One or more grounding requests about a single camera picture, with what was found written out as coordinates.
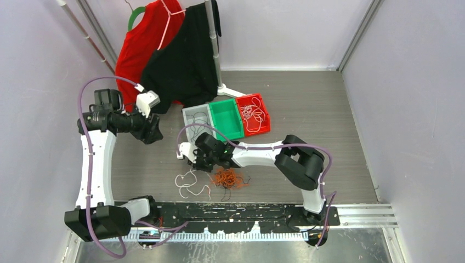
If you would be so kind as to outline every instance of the wall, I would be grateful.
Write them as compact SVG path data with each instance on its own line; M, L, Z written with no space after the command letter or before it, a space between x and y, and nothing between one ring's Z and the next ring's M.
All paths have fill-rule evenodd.
M2 1L0 36L0 262L59 262L81 178L78 89L109 71L55 0Z
M203 0L179 0L182 6ZM128 0L133 8L152 0ZM218 0L223 69L337 68L371 0ZM124 0L89 1L120 52L131 9Z
M462 262L465 5L384 1L344 80L412 262Z

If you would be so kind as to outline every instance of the clothing rack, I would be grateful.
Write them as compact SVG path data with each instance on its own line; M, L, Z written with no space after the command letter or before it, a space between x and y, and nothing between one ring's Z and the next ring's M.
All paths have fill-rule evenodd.
M112 65L110 65L106 57L97 47L97 45L95 45L94 41L90 38L89 34L85 31L84 27L81 25L79 20L76 18L72 10L67 6L66 1L65 0L56 0L56 1L58 2L58 5L60 5L63 8L63 10L66 12L68 17L72 20L73 24L75 24L75 26L79 29L79 31L84 35L84 38L89 41L93 49L99 54L99 56L102 58L102 62L104 62L105 65L109 68L109 70L112 73L114 73L113 66L115 65L116 60L117 60L117 58L115 57L116 56L115 50L113 49L110 42L108 41L108 38L106 37L104 30L100 26L98 19L97 17L95 17L95 14L90 8L90 5L87 2L87 0L76 0L76 2L81 8L81 11L86 17L87 21L89 22L92 30L97 34L97 38L103 44L106 54L109 56L110 61L113 62ZM217 40L217 33L216 33L214 17L213 17L212 1L211 0L204 0L204 1L205 1L205 8L207 9L208 27L210 30L209 35L210 35L210 39L212 41L212 47L213 47L213 61L215 63L215 72L218 78L218 95L226 95L226 96L233 97L233 98L244 96L245 95L244 93L240 93L235 90L229 89L223 83L223 80L221 77L218 40Z

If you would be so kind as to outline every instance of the green hanger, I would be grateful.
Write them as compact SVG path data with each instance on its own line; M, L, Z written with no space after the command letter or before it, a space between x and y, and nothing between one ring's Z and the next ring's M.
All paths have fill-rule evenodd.
M137 16L139 16L143 12L145 12L145 7L137 7L136 9L134 9L134 11L132 11L131 16L129 17L128 31L132 30L135 19L137 18Z

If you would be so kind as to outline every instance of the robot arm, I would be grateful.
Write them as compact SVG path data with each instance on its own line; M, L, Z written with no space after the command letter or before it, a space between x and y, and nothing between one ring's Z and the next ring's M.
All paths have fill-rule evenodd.
M304 209L317 221L322 219L325 199L320 195L320 176L324 156L313 148L283 147L285 144L304 144L294 135L271 144L246 144L235 142L239 147L223 143L203 133L195 144L183 142L179 146L178 159L187 158L194 169L211 172L214 165L224 168L240 168L249 165L277 167L288 180L302 191ZM274 150L252 150L270 147Z
M158 123L160 118L150 114L150 108L160 100L154 92L142 92L137 96L136 112L124 113L120 110L120 92L117 90L97 90L95 104L83 114L90 140L93 144L92 188L90 209L92 225L98 239L127 235L131 225L146 216L157 218L158 209L151 196L135 198L122 206L115 206L111 192L111 159L118 133L131 133L145 144L163 139ZM73 211L65 213L65 224L84 241L92 241L86 223L86 196L89 168L87 138L81 122L78 121L81 135L83 163L79 195Z

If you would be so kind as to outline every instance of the gray bin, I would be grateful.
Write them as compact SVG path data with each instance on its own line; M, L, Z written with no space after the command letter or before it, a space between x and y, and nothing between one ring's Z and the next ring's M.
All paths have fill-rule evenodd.
M210 106L208 104L202 104L194 107L183 109L184 124L188 125L191 123L202 123L214 127L212 121L212 114L210 113ZM202 133L208 133L217 137L217 133L202 126L192 126L186 129L186 135L189 142L194 143L197 137Z

